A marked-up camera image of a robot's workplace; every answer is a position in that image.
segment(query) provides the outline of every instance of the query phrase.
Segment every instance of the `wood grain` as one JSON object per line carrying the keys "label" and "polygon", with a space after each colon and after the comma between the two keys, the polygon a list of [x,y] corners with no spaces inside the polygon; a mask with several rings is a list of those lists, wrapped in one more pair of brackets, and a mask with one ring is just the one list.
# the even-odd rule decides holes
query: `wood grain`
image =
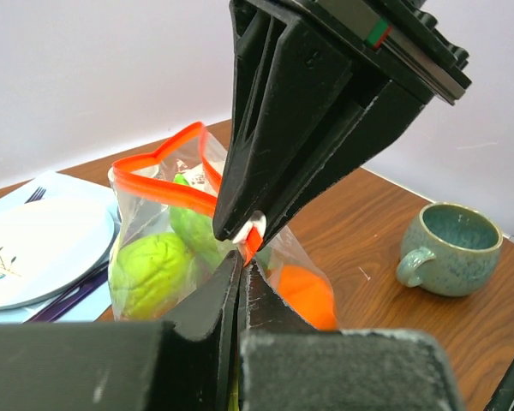
{"label": "wood grain", "polygon": [[[210,127],[228,144],[230,123]],[[65,170],[108,185],[117,159],[158,143]],[[12,188],[0,190],[0,197]],[[505,241],[490,283],[448,299],[406,289],[394,272],[411,218],[427,202],[365,170],[356,170],[309,204],[290,224],[316,265],[331,279],[344,328],[410,328],[435,336],[451,359],[470,410],[486,405],[514,357],[514,244]],[[102,319],[112,319],[107,312]]]}

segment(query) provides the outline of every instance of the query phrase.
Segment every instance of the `orange fruit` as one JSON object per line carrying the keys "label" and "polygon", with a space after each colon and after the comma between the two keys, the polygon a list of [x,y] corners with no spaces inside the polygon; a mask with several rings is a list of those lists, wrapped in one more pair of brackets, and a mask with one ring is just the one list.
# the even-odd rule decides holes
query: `orange fruit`
{"label": "orange fruit", "polygon": [[314,328],[337,329],[333,291],[324,278],[300,266],[285,265],[277,292]]}

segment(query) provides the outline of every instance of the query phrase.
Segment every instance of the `speckled mug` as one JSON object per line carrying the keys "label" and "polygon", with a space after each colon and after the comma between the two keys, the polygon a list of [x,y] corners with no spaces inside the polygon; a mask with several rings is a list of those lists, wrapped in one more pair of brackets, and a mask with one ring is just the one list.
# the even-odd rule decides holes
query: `speckled mug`
{"label": "speckled mug", "polygon": [[397,280],[450,297],[484,285],[499,263],[503,236],[479,212],[456,204],[425,206],[402,239]]}

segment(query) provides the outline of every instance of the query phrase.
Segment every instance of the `white plate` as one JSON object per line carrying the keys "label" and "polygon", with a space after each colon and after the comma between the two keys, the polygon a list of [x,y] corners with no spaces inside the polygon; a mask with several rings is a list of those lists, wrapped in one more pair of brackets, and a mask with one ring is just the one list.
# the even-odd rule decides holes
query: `white plate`
{"label": "white plate", "polygon": [[35,201],[0,214],[0,309],[43,300],[105,253],[114,221],[87,200]]}

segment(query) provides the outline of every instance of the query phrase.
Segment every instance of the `fork tines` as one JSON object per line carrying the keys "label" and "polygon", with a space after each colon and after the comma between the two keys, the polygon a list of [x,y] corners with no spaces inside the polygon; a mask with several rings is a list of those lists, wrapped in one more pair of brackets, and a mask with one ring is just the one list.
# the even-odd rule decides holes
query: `fork tines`
{"label": "fork tines", "polygon": [[34,191],[33,195],[31,195],[27,201],[25,201],[25,204],[26,203],[32,203],[33,201],[38,201],[38,200],[41,200],[43,197],[44,197],[44,194],[45,194],[45,188],[43,187],[38,187],[36,189],[36,191]]}

